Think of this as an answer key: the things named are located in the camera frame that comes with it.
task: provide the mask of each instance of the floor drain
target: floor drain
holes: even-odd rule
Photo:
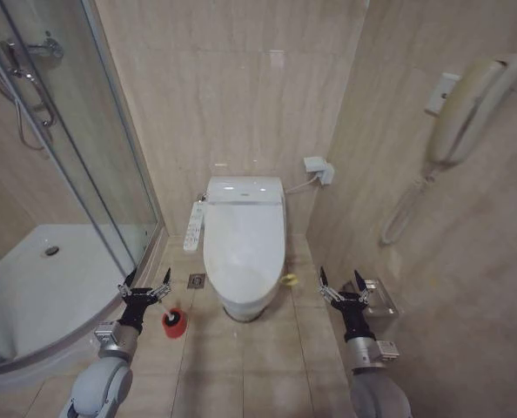
[[[46,248],[44,251],[44,254],[46,254],[48,257],[51,257],[52,255],[56,255],[59,253],[59,247],[58,246],[51,246],[49,248]]]
[[[189,283],[187,284],[188,289],[202,289],[205,287],[206,274],[194,273],[189,274]]]

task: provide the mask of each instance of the toilet lid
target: toilet lid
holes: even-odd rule
[[[205,267],[216,291],[235,303],[250,303],[272,290],[285,258],[284,207],[208,204]]]

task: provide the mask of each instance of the toilet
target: toilet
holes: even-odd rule
[[[284,266],[282,183],[274,177],[212,177],[206,194],[208,280],[232,319],[254,320],[276,295]]]

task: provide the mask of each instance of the remote control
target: remote control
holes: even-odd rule
[[[200,229],[203,225],[205,216],[205,202],[195,202],[192,204],[191,217],[185,233],[183,249],[187,252],[197,251],[198,240],[200,239]]]

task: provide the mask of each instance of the tiled floor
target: tiled floor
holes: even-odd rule
[[[134,381],[120,417],[349,417],[346,375],[305,237],[288,240],[286,269],[299,283],[281,287],[263,315],[249,324],[230,320],[210,283],[187,289],[203,273],[202,251],[183,252],[171,237],[154,286],[171,267],[166,306],[189,315],[178,340],[165,337],[161,308],[150,307],[131,367]],[[55,417],[74,373],[0,395],[0,417]]]

